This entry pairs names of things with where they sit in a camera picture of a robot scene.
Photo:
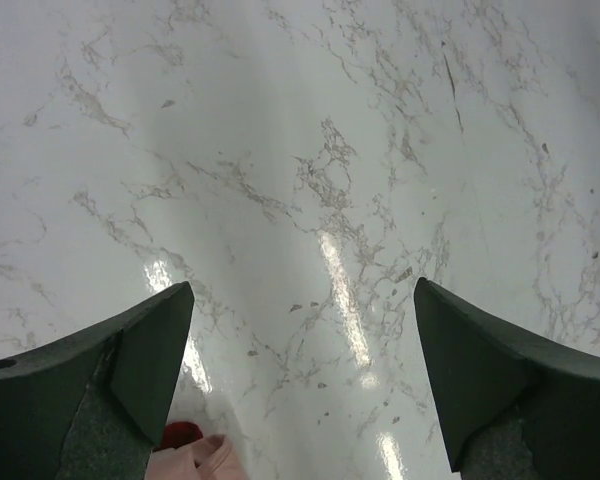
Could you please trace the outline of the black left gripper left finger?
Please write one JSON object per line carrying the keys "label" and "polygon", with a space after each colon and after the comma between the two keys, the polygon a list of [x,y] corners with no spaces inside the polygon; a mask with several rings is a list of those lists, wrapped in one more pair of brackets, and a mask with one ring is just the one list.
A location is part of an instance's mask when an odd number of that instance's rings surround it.
{"label": "black left gripper left finger", "polygon": [[141,479],[189,334],[187,282],[0,359],[0,479]]}

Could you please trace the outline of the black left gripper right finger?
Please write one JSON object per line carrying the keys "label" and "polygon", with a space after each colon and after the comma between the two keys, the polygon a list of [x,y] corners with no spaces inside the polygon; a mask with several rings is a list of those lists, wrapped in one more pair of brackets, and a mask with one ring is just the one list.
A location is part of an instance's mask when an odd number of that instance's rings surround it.
{"label": "black left gripper right finger", "polygon": [[414,303],[452,472],[600,479],[600,357],[491,315],[424,277]]}

